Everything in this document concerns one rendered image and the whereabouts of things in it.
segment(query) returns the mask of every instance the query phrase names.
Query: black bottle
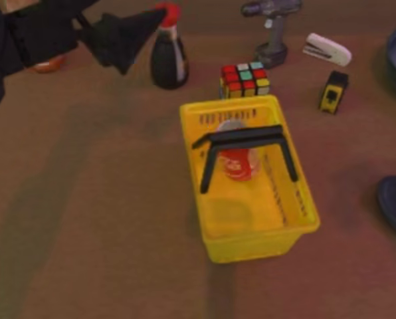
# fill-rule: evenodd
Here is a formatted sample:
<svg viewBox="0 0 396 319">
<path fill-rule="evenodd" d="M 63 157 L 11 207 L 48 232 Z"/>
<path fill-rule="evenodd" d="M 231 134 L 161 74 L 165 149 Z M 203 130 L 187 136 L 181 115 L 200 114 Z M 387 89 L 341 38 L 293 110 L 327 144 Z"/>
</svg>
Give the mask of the black bottle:
<svg viewBox="0 0 396 319">
<path fill-rule="evenodd" d="M 151 76 L 153 83 L 166 90 L 183 86 L 189 78 L 189 64 L 183 43 L 177 34 L 177 20 L 180 8 L 172 3 L 164 3 L 167 11 L 157 32 L 151 54 Z"/>
</svg>

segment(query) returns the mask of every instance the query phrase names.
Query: puzzle cube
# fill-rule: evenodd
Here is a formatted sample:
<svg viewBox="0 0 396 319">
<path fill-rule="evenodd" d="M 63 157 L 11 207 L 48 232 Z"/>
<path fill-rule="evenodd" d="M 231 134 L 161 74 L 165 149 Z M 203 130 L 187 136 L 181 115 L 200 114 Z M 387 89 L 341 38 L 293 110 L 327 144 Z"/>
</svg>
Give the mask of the puzzle cube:
<svg viewBox="0 0 396 319">
<path fill-rule="evenodd" d="M 251 97 L 269 92 L 270 81 L 260 62 L 226 65 L 221 69 L 221 98 Z"/>
</svg>

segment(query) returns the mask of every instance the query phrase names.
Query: yellow plastic bin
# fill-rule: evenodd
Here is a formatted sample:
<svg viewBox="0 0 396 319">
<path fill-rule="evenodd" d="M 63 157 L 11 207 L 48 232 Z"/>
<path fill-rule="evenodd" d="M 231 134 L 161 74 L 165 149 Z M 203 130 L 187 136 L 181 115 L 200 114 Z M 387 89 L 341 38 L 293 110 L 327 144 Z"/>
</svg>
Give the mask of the yellow plastic bin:
<svg viewBox="0 0 396 319">
<path fill-rule="evenodd" d="M 202 237 L 214 263 L 283 255 L 301 235 L 319 227 L 274 96 L 186 104 L 180 113 Z M 216 133 L 230 119 L 247 128 Z M 257 150 L 260 169 L 251 180 L 226 175 L 217 154 L 229 147 Z"/>
</svg>

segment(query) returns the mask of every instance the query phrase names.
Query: red can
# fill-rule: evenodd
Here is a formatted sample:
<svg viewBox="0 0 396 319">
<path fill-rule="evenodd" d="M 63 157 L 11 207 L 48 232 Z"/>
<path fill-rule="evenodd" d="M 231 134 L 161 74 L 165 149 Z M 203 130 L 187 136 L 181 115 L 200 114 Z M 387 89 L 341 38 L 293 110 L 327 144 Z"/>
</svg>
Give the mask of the red can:
<svg viewBox="0 0 396 319">
<path fill-rule="evenodd" d="M 239 120 L 223 122 L 218 131 L 237 130 L 245 125 Z M 219 157 L 223 161 L 225 173 L 236 181 L 248 181 L 258 171 L 259 160 L 256 149 L 236 149 L 221 151 Z"/>
</svg>

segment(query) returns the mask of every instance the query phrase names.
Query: white stapler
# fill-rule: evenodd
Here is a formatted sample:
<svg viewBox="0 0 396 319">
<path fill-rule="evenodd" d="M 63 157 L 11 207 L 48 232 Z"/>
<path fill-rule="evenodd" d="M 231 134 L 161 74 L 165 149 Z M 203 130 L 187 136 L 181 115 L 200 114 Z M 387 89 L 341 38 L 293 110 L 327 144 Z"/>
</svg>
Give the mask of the white stapler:
<svg viewBox="0 0 396 319">
<path fill-rule="evenodd" d="M 316 33 L 310 33 L 306 40 L 303 53 L 321 58 L 328 62 L 346 66 L 351 61 L 351 53 L 342 45 L 335 43 L 327 38 L 321 37 Z"/>
</svg>

